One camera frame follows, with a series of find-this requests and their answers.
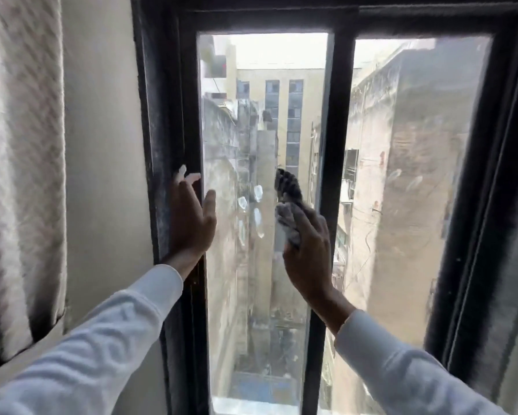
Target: hand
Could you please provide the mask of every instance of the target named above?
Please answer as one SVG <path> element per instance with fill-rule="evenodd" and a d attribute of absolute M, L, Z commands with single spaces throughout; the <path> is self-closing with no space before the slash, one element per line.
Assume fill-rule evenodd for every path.
<path fill-rule="evenodd" d="M 199 173 L 184 176 L 186 166 L 174 177 L 170 190 L 170 253 L 164 263 L 174 267 L 185 279 L 203 254 L 211 247 L 217 225 L 216 194 L 210 190 L 203 208 L 192 185 Z"/>
<path fill-rule="evenodd" d="M 302 205 L 291 205 L 301 236 L 299 249 L 286 243 L 284 265 L 291 283 L 337 335 L 355 307 L 332 285 L 332 253 L 328 225 L 323 216 Z"/>
<path fill-rule="evenodd" d="M 315 296 L 327 294 L 332 289 L 330 235 L 326 220 L 313 209 L 292 203 L 291 211 L 301 244 L 296 249 L 286 243 L 284 265 L 291 283 L 310 302 Z"/>

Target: white curtain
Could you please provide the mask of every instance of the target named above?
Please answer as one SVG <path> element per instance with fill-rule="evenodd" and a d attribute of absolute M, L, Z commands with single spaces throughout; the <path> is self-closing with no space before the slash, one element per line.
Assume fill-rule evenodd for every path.
<path fill-rule="evenodd" d="M 66 292 L 61 0 L 0 0 L 0 365 Z"/>

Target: person's left hand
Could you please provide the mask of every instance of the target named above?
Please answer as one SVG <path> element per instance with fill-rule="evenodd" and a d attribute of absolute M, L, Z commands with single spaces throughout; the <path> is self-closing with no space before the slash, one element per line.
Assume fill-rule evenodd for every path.
<path fill-rule="evenodd" d="M 164 263 L 174 267 L 185 279 L 211 247 L 217 225 L 216 193 L 205 195 L 203 207 L 192 188 L 201 175 L 185 177 L 186 166 L 174 177 L 170 190 L 170 253 Z"/>

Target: window frame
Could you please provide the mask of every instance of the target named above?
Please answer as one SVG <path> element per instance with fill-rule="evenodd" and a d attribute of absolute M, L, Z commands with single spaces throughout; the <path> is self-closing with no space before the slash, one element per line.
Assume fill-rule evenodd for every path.
<path fill-rule="evenodd" d="M 356 38 L 493 34 L 425 343 L 452 374 L 468 382 L 472 349 L 479 345 L 506 252 L 504 241 L 495 245 L 489 227 L 498 227 L 505 238 L 513 229 L 507 221 L 507 212 L 514 213 L 511 199 L 518 198 L 518 0 L 478 5 L 470 2 L 480 0 L 423 0 L 418 6 L 416 0 L 357 0 L 353 6 L 347 0 L 240 0 L 239 8 L 247 10 L 231 11 L 232 0 L 131 1 L 156 263 L 168 253 L 167 187 L 174 170 L 185 163 L 189 171 L 201 171 L 199 32 L 331 34 L 315 198 L 332 251 Z M 496 194 L 498 187 L 507 202 Z M 202 197 L 202 185 L 196 191 Z M 474 334 L 462 335 L 469 329 Z M 317 412 L 324 334 L 324 324 L 310 311 L 301 415 Z M 168 413 L 209 415 L 205 258 L 186 280 L 160 341 Z"/>

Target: white shirt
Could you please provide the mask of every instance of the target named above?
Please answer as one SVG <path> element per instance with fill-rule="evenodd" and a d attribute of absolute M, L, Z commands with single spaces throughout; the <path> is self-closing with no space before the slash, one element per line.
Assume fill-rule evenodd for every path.
<path fill-rule="evenodd" d="M 0 414 L 110 414 L 159 338 L 182 287 L 178 272 L 158 265 L 113 294 L 84 324 L 0 389 Z M 387 415 L 504 414 L 432 356 L 402 343 L 364 312 L 353 312 L 341 327 L 336 349 Z"/>

